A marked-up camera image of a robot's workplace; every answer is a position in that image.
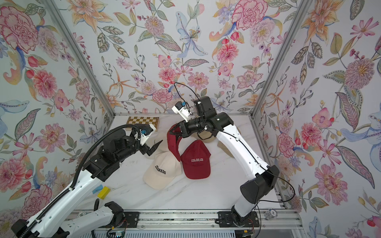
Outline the cream Colorado cap front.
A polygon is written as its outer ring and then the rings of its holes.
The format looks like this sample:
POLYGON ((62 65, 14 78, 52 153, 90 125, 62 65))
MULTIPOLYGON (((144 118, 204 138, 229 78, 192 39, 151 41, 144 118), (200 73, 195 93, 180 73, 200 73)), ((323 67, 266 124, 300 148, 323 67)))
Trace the cream Colorado cap front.
POLYGON ((143 176, 143 181, 155 190, 162 190, 171 181, 182 174, 181 163, 167 151, 160 153, 153 160, 143 176))

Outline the red Colorado cap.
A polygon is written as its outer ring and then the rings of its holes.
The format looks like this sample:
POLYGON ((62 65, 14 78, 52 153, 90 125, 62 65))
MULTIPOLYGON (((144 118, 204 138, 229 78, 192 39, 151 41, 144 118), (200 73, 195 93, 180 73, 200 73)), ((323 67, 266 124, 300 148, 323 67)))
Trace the red Colorado cap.
POLYGON ((211 154, 201 140, 194 141, 181 155, 183 170, 189 179, 205 179, 210 176, 211 154))

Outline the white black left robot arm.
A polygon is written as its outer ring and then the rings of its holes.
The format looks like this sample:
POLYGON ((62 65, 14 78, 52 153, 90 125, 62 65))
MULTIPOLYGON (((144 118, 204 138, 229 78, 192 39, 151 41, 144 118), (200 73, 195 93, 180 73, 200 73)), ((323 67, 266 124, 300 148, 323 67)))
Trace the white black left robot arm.
POLYGON ((53 201, 28 220, 12 225, 17 238, 75 238, 104 226, 125 222, 123 208, 108 202, 96 211, 68 221, 72 211, 120 168, 120 163, 140 152, 151 155, 158 147, 146 142, 155 132, 154 125, 126 124, 109 130, 86 152, 78 165, 73 181, 53 201))

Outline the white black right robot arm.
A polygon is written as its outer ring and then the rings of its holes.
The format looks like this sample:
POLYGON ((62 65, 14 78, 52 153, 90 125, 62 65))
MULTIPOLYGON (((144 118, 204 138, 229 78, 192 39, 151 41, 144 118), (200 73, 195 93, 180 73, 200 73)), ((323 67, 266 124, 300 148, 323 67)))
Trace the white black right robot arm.
POLYGON ((260 200, 274 189, 280 174, 276 166, 269 166, 244 140, 228 114, 217 113, 209 97, 203 96, 193 101, 197 117, 192 119, 185 102, 177 102, 172 110, 183 120, 171 134, 187 138, 194 133, 208 131, 231 152, 239 163, 247 182, 240 187, 241 196, 231 210, 230 219, 243 222, 248 219, 260 200))

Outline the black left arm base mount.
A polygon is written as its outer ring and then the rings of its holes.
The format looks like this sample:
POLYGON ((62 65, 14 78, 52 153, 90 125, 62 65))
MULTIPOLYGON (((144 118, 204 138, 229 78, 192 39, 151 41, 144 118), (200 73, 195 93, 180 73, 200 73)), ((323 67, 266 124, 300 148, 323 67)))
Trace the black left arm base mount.
POLYGON ((104 223, 100 228, 137 228, 139 212, 125 211, 114 201, 106 203, 102 208, 111 209, 112 217, 110 222, 104 223))

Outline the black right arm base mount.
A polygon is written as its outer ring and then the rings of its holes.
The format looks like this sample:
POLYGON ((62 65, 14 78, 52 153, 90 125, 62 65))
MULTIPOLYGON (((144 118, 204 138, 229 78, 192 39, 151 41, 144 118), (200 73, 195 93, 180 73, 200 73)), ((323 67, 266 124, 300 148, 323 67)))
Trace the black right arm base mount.
POLYGON ((260 220, 254 211, 245 217, 241 217, 233 211, 219 211, 217 216, 215 224, 220 228, 258 228, 260 226, 260 220))

